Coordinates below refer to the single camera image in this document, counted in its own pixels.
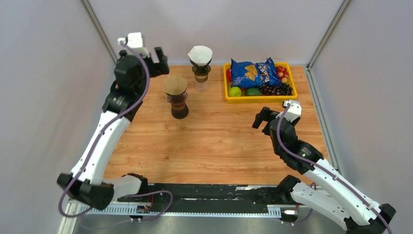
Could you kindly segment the white paper sheet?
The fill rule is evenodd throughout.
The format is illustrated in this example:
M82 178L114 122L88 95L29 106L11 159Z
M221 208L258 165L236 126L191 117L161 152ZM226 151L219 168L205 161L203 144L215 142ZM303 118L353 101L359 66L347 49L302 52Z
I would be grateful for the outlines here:
M191 63L198 66L206 66L212 60L213 51L203 45L194 46L188 53Z

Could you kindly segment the brown paper coffee filter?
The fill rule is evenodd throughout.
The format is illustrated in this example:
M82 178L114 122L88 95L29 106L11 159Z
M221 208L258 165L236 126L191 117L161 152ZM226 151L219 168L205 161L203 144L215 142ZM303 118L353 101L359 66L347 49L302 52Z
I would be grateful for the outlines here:
M180 75L169 75L163 82L164 92L171 96L184 93L188 87L188 81Z

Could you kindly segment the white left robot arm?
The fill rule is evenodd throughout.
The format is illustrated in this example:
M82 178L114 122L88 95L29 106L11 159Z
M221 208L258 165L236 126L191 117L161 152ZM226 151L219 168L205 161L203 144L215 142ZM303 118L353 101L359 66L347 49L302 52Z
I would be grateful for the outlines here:
M61 173L57 178L57 184L70 198L97 210L104 210L112 201L129 195L138 202L148 198L148 180L144 176L128 173L105 179L104 173L118 141L142 105L149 79L169 74L168 58L162 48L156 47L155 52L158 62L153 62L151 56L139 59L126 50L119 52L115 80L93 137L71 172Z

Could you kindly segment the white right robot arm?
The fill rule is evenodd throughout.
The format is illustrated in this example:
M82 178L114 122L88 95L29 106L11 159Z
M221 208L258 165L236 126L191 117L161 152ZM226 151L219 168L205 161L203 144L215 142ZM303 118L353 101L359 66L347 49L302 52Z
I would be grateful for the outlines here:
M292 170L311 179L321 190L311 188L288 175L279 183L278 197L283 203L295 201L306 205L338 224L348 234L392 233L390 222L396 210L390 204L379 204L363 194L324 158L311 144L298 139L295 126L301 106L287 102L284 111L263 107L252 127L262 122L262 132L271 137L274 153Z

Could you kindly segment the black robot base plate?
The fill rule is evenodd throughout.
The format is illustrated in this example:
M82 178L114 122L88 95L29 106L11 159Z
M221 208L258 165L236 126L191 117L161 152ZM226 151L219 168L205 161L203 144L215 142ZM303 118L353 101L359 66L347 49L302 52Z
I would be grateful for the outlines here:
M145 202L152 211L198 214L264 214L268 206L297 206L290 195L276 185L153 183L139 191L144 197L120 197L118 202Z

